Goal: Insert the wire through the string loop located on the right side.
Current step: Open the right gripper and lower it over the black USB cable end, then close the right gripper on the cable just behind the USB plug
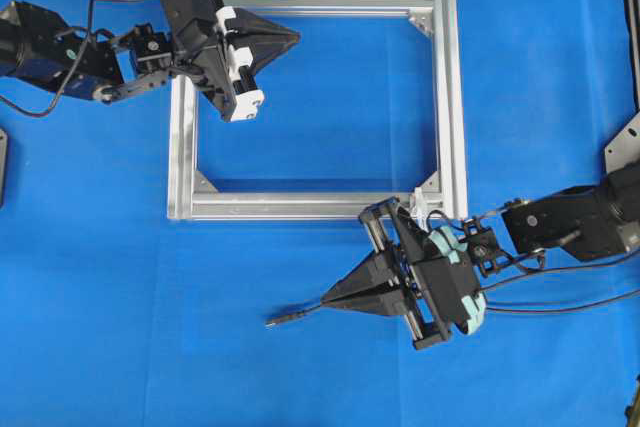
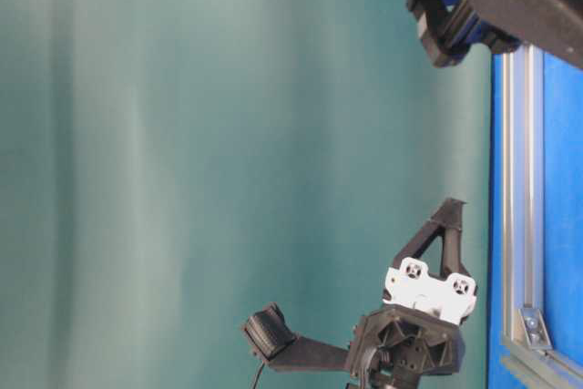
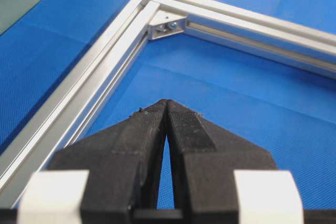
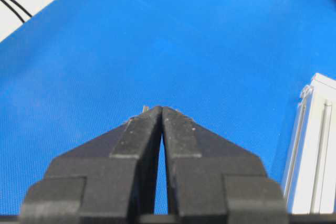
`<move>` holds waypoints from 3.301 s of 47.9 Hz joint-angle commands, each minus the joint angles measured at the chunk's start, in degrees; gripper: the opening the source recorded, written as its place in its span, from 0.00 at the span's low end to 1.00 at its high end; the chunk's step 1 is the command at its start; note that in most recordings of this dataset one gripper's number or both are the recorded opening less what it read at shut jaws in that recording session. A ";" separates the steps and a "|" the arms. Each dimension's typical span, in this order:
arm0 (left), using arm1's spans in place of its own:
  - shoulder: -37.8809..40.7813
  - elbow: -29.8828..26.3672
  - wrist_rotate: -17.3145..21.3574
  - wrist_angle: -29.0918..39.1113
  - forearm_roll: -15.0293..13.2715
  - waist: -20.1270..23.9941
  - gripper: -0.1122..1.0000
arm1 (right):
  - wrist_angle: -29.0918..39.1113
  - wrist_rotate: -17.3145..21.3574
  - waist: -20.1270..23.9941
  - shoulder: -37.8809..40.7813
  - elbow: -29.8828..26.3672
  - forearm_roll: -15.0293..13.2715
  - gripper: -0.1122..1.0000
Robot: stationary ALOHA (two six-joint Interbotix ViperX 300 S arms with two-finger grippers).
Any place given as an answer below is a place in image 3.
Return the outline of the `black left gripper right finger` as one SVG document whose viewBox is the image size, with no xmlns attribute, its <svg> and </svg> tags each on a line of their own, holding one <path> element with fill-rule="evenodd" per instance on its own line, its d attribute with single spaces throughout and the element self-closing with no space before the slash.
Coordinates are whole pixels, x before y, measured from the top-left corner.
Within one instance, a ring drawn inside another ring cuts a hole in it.
<svg viewBox="0 0 336 224">
<path fill-rule="evenodd" d="M 303 223 L 290 172 L 271 154 L 168 100 L 175 204 L 191 223 Z"/>
</svg>

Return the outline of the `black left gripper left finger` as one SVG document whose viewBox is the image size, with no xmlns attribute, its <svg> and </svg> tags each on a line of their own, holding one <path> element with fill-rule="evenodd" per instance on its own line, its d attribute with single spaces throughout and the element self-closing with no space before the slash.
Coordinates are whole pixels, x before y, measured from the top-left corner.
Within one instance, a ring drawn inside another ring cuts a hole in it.
<svg viewBox="0 0 336 224">
<path fill-rule="evenodd" d="M 57 151 L 33 173 L 19 223 L 130 223 L 134 207 L 156 204 L 166 100 Z"/>
</svg>

